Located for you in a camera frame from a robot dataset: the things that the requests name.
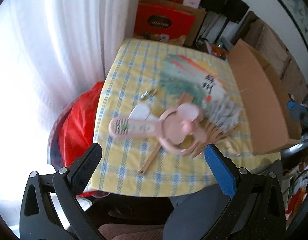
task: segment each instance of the white wall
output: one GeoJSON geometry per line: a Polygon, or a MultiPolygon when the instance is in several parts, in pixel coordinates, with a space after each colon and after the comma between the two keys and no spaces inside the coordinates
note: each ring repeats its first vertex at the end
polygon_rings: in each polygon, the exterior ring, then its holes
{"type": "MultiPolygon", "coordinates": [[[[308,82],[308,52],[305,43],[300,36],[295,24],[289,17],[285,9],[281,6],[278,0],[242,0],[247,3],[258,17],[267,22],[270,27],[278,34],[281,40],[285,43],[288,50],[295,58],[300,70],[302,71],[306,82],[308,82]]],[[[209,13],[206,22],[213,17],[209,13]]],[[[221,26],[225,21],[221,17],[214,28],[208,35],[210,41],[214,41],[221,26]]],[[[238,25],[230,22],[223,32],[223,36],[230,39],[238,29],[238,25]]]]}

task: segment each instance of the plastic bag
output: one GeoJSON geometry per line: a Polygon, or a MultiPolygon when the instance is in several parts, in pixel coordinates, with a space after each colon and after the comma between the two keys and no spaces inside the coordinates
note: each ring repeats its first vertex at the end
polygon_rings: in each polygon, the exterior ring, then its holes
{"type": "Polygon", "coordinates": [[[66,167],[81,157],[93,142],[96,110],[103,85],[104,82],[96,83],[76,100],[60,129],[59,147],[66,167]]]}

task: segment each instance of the table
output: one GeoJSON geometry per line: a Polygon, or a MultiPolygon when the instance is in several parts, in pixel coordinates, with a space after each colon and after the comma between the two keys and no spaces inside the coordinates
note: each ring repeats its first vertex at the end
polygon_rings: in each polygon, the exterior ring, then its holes
{"type": "MultiPolygon", "coordinates": [[[[108,125],[112,118],[129,116],[140,102],[140,96],[151,88],[157,88],[150,97],[151,112],[160,116],[166,109],[177,105],[177,97],[168,95],[158,87],[159,72],[168,54],[182,54],[200,61],[222,82],[230,98],[242,106],[239,90],[231,69],[225,61],[193,49],[162,42],[128,39],[118,51],[116,59],[101,92],[94,129],[94,142],[102,146],[103,156],[88,184],[90,190],[102,190],[132,196],[177,196],[193,193],[215,184],[215,178],[203,156],[191,160],[161,148],[144,175],[137,171],[153,151],[157,140],[114,139],[108,125]]],[[[252,155],[250,132],[245,110],[240,114],[239,127],[228,138],[219,141],[217,147],[230,157],[236,166],[251,172],[264,170],[280,154],[252,155]],[[228,150],[238,148],[239,152],[228,150]]]]}

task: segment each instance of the black pole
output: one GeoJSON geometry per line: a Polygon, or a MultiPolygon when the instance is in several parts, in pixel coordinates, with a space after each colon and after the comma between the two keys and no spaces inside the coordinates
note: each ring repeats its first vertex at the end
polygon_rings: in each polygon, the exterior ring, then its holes
{"type": "Polygon", "coordinates": [[[225,30],[227,24],[229,23],[229,19],[226,18],[226,21],[223,24],[223,27],[221,28],[220,32],[218,33],[216,39],[214,40],[214,43],[216,43],[218,41],[218,39],[220,38],[220,36],[222,35],[223,31],[225,30]]]}

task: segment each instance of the white curtain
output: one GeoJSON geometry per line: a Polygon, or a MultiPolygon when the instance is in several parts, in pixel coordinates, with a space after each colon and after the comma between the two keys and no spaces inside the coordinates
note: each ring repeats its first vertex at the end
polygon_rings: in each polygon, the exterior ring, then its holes
{"type": "Polygon", "coordinates": [[[4,0],[0,6],[0,213],[18,231],[27,177],[62,108],[105,77],[139,0],[4,0]]]}

